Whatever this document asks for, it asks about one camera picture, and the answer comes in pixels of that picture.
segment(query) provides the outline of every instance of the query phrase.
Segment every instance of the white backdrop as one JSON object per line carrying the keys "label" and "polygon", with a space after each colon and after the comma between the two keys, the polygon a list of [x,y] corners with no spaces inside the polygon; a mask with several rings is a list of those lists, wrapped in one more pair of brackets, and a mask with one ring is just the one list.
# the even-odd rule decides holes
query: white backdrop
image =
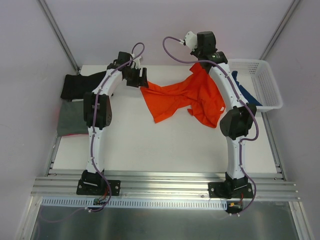
{"label": "white backdrop", "polygon": [[[79,66],[104,65],[144,42],[143,64],[177,64],[166,36],[213,31],[227,58],[258,59],[292,0],[47,0]],[[171,52],[193,59],[168,41]]]}

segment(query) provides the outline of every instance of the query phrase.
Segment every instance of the black garment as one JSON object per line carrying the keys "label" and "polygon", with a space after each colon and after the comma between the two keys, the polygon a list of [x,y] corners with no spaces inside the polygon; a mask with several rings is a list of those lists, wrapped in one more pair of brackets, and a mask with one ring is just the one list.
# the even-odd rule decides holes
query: black garment
{"label": "black garment", "polygon": [[106,71],[90,76],[65,75],[61,98],[64,100],[83,99],[86,92],[92,92],[104,79]]}

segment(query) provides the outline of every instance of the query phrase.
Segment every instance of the metal floor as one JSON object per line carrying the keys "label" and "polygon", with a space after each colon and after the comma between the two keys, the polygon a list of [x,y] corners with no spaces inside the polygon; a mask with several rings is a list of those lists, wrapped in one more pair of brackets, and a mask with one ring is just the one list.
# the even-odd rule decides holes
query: metal floor
{"label": "metal floor", "polygon": [[[77,208],[43,206],[59,220]],[[37,218],[32,240],[298,240],[287,202],[254,202],[240,217],[221,210],[105,208],[79,211],[58,223]]]}

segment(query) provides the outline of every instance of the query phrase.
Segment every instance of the gray cloth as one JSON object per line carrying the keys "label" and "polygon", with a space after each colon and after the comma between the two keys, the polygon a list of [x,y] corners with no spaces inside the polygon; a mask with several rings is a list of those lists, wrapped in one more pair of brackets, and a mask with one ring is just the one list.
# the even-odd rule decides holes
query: gray cloth
{"label": "gray cloth", "polygon": [[84,101],[63,101],[59,114],[58,137],[73,134],[88,134],[84,120]]}

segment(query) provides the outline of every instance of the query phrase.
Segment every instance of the white plastic basket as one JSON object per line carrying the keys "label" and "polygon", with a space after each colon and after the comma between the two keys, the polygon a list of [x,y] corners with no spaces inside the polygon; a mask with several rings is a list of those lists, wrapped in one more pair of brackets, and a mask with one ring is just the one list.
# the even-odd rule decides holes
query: white plastic basket
{"label": "white plastic basket", "polygon": [[280,109],[283,106],[269,63],[263,60],[230,59],[228,64],[231,71],[238,71],[240,84],[262,104],[256,107],[258,112]]}

